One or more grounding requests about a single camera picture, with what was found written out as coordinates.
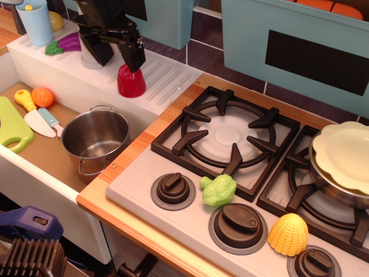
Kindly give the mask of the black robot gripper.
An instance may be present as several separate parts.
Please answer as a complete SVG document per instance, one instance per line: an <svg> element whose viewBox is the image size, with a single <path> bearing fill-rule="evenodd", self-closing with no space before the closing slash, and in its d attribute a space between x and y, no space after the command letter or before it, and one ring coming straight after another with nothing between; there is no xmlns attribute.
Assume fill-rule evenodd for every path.
<svg viewBox="0 0 369 277"><path fill-rule="evenodd" d="M118 43L125 64L132 73L145 63L144 41L137 39L136 24L125 15L125 1L77 1L80 14L73 18L90 53L102 66L110 64Z"/></svg>

